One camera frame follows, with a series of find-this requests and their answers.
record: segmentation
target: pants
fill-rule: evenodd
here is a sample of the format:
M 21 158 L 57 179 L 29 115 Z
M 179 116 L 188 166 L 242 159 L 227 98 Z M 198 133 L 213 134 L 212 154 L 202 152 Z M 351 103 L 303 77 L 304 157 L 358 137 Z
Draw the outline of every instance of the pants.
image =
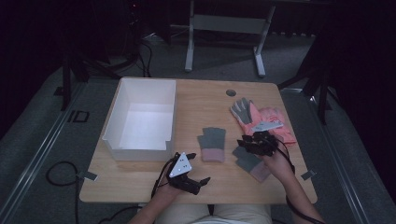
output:
M 267 204 L 216 204 L 214 217 L 250 224 L 271 224 L 271 206 Z M 210 220 L 206 204 L 171 204 L 156 220 L 156 224 L 188 224 Z

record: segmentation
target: white box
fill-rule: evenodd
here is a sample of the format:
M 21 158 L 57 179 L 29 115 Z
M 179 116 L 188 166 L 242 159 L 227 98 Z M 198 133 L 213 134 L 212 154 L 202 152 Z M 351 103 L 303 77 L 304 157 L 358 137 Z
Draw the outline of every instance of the white box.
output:
M 175 126 L 175 80 L 123 77 L 102 139 L 116 161 L 168 161 Z

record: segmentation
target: pink glove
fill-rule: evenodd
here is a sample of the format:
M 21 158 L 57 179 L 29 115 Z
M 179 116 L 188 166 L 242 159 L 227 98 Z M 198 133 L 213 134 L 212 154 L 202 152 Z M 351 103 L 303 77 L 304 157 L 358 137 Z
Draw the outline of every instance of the pink glove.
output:
M 248 101 L 245 97 L 231 106 L 231 112 L 246 135 L 253 135 L 254 132 L 251 129 L 262 121 L 259 110 L 252 101 Z
M 286 127 L 285 124 L 285 117 L 283 116 L 282 112 L 278 108 L 272 107 L 265 107 L 260 109 L 260 114 L 262 116 L 262 121 L 267 122 L 282 122 L 283 126 L 275 129 L 271 129 L 268 132 L 270 134 L 277 134 L 280 135 L 285 144 L 293 144 L 296 143 L 295 137 L 291 135 L 290 129 Z

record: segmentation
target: table top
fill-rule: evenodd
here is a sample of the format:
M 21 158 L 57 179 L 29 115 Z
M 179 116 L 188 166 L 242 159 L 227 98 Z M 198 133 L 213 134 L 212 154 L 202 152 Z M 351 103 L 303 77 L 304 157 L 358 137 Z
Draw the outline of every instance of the table top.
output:
M 285 203 L 285 191 L 280 182 L 270 175 L 259 183 L 246 171 L 236 165 L 233 150 L 242 129 L 230 112 L 236 100 L 246 97 L 258 108 L 267 106 L 279 108 L 286 119 L 286 125 L 293 129 L 275 84 L 258 82 L 213 81 L 176 79 L 177 114 L 175 130 L 175 152 L 196 153 L 190 160 L 192 170 L 188 176 L 193 180 L 211 177 L 198 195 L 183 192 L 175 203 Z M 234 90 L 234 97 L 226 94 Z M 80 199 L 86 203 L 146 203 L 158 178 L 164 161 L 114 161 L 102 136 L 109 119 L 107 115 L 102 133 L 93 153 L 89 172 L 97 174 L 96 181 L 84 181 Z M 197 136 L 202 129 L 217 127 L 226 130 L 225 162 L 203 162 Z M 312 203 L 317 195 L 310 179 L 303 180 L 306 165 L 298 143 L 289 147 L 290 160 L 296 168 L 296 176 Z

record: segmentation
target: forearm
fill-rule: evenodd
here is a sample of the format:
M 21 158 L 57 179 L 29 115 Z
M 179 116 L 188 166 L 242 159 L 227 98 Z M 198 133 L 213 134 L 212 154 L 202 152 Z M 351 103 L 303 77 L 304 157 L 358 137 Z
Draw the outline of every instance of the forearm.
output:
M 323 218 L 320 216 L 317 209 L 314 205 L 309 201 L 308 197 L 305 194 L 303 187 L 298 182 L 297 178 L 290 178 L 287 181 L 284 181 L 283 187 L 285 188 L 286 195 L 290 203 L 301 213 L 308 217 L 312 217 L 318 221 L 324 223 Z M 311 223 L 301 217 L 293 215 L 294 223 Z
M 168 207 L 174 197 L 156 194 L 151 201 L 143 207 L 128 223 L 129 224 L 152 224 L 155 218 Z

